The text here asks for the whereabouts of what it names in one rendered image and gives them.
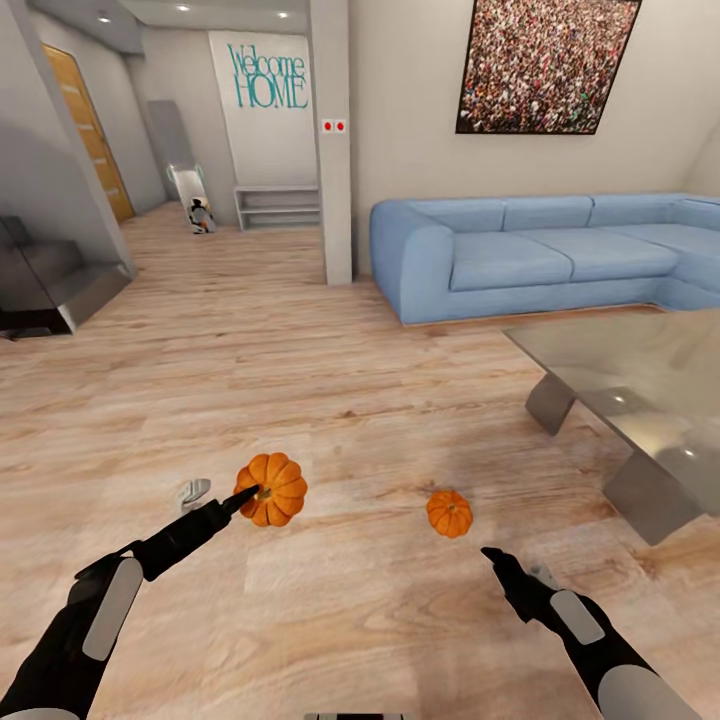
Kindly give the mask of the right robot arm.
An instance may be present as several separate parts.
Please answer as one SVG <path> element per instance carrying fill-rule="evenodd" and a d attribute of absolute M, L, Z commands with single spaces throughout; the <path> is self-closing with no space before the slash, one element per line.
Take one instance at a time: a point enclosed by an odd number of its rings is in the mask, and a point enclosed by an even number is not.
<path fill-rule="evenodd" d="M 500 547 L 481 549 L 493 561 L 519 619 L 541 621 L 565 649 L 604 720 L 703 720 L 624 640 L 590 597 L 561 589 L 548 565 L 523 571 Z"/>

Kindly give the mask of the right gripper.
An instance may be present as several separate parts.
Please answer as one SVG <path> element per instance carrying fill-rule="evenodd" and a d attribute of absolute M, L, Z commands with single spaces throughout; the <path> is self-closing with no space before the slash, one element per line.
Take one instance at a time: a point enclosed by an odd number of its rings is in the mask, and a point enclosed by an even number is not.
<path fill-rule="evenodd" d="M 529 577 L 521 568 L 517 557 L 503 553 L 500 547 L 483 547 L 481 551 L 485 557 L 493 561 L 493 571 L 505 589 L 505 595 L 517 611 L 519 619 L 528 623 L 532 619 L 528 609 L 528 594 L 530 594 L 528 590 L 534 584 L 540 584 L 540 581 Z"/>

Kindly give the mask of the pumpkin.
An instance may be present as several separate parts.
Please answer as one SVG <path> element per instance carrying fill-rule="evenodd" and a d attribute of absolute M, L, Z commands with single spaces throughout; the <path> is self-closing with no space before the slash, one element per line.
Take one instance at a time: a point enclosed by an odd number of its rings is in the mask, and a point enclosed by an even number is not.
<path fill-rule="evenodd" d="M 304 506 L 307 484 L 297 462 L 285 453 L 262 453 L 237 475 L 233 495 L 259 486 L 239 511 L 257 527 L 285 527 Z"/>
<path fill-rule="evenodd" d="M 467 500 L 456 491 L 438 491 L 426 504 L 430 524 L 442 535 L 454 538 L 464 535 L 473 521 Z"/>

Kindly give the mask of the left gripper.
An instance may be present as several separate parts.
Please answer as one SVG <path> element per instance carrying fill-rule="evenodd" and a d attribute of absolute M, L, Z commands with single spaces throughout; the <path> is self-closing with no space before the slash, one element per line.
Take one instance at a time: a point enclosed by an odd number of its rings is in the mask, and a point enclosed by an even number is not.
<path fill-rule="evenodd" d="M 216 499 L 192 510 L 163 529 L 166 536 L 172 540 L 176 548 L 176 563 L 197 550 L 221 529 L 224 529 L 232 520 L 234 512 L 239 511 L 253 495 L 259 491 L 259 486 L 249 487 L 242 493 L 230 496 L 224 505 Z"/>

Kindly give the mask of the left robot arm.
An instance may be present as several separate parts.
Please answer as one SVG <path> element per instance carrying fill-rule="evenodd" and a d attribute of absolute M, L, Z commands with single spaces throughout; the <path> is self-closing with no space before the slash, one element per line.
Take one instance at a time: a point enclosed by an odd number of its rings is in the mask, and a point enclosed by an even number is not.
<path fill-rule="evenodd" d="M 210 479 L 189 481 L 176 494 L 176 521 L 75 575 L 67 606 L 0 701 L 0 720 L 86 720 L 142 580 L 154 581 L 209 541 L 259 491 L 249 487 L 224 505 L 197 503 L 210 488 Z"/>

